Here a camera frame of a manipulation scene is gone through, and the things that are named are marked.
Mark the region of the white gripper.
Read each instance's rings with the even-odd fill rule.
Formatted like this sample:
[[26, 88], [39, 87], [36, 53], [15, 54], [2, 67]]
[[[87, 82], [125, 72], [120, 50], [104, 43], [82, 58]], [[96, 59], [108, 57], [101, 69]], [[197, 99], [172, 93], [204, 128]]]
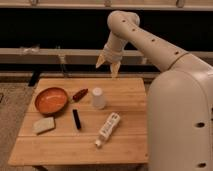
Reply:
[[109, 48], [107, 45], [104, 46], [102, 55], [97, 59], [96, 68], [99, 68], [105, 61], [111, 62], [110, 71], [111, 77], [116, 78], [119, 72], [121, 61], [123, 57], [122, 51], [115, 51]]

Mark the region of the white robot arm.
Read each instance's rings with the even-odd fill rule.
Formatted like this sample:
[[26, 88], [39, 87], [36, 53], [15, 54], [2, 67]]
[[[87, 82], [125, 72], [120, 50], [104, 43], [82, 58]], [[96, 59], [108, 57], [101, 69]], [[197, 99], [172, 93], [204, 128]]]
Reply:
[[133, 12], [113, 11], [97, 66], [116, 77], [124, 47], [134, 45], [161, 74], [147, 96], [149, 171], [213, 171], [213, 66], [139, 27]]

